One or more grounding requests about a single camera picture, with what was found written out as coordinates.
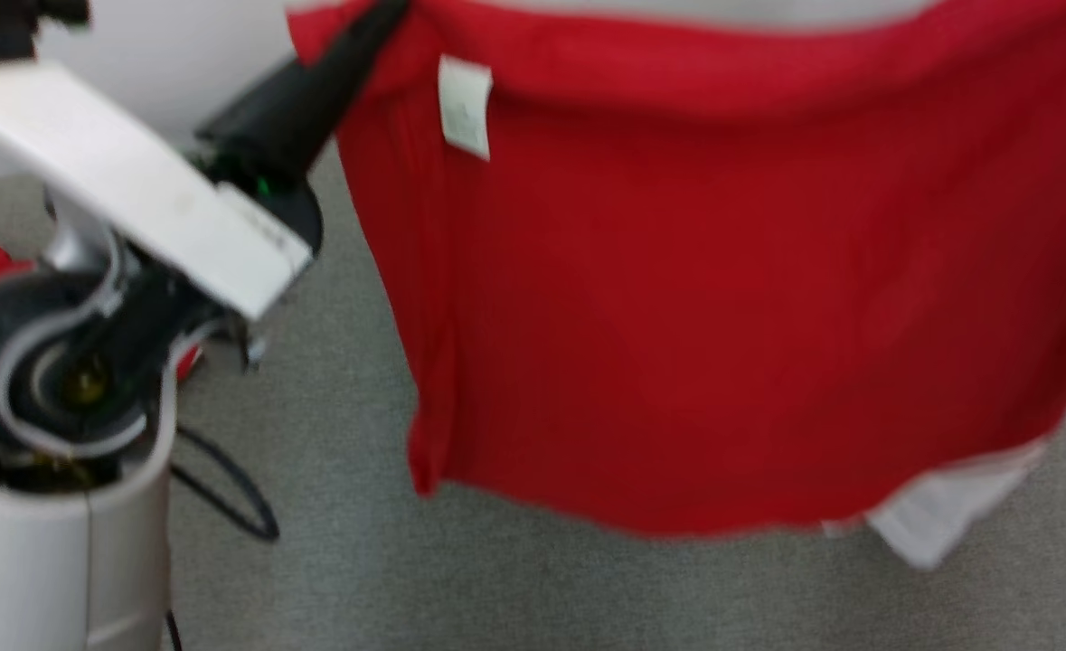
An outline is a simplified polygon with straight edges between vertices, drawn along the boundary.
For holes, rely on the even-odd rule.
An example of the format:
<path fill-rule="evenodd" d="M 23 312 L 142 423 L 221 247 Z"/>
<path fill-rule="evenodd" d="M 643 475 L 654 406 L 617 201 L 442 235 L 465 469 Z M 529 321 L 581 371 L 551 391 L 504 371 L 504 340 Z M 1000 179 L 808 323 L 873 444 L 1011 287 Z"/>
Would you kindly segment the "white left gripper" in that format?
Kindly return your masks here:
<path fill-rule="evenodd" d="M 197 129 L 201 170 L 53 61 L 0 62 L 0 148 L 96 227 L 254 325 L 316 259 L 278 211 L 317 214 L 307 174 L 409 9 L 372 1 L 316 58 L 290 58 L 244 89 Z"/>

